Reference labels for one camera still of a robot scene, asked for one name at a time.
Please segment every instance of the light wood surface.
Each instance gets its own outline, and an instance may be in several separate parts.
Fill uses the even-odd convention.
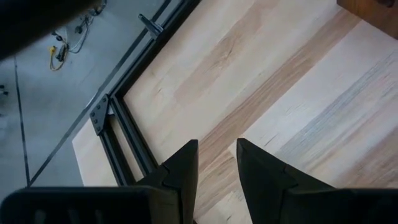
[[[199,223],[251,222],[238,137],[336,187],[398,187],[398,42],[334,1],[203,0],[124,100],[159,163],[199,139]],[[90,125],[73,145],[104,185]]]

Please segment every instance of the concrete floor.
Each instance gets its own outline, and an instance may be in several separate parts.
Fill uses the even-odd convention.
[[[167,11],[176,2],[172,1]],[[0,98],[0,114],[5,114],[0,117],[0,200],[27,185],[21,133],[25,135],[29,179],[35,176],[50,153],[59,149],[33,186],[82,185],[71,140],[82,125],[80,121],[86,121],[87,111],[92,106],[87,105],[93,96],[99,89],[98,97],[108,92],[150,39],[147,34],[126,62],[115,68],[144,28],[138,14],[152,17],[162,3],[163,0],[108,1],[103,13],[95,17],[90,26],[81,52],[70,54],[57,72],[49,69],[48,48],[60,44],[51,35],[19,52],[15,59],[11,57],[0,63],[0,84],[7,85],[10,91],[7,98]],[[73,34],[73,23],[76,22],[67,26],[70,41],[79,38]]]

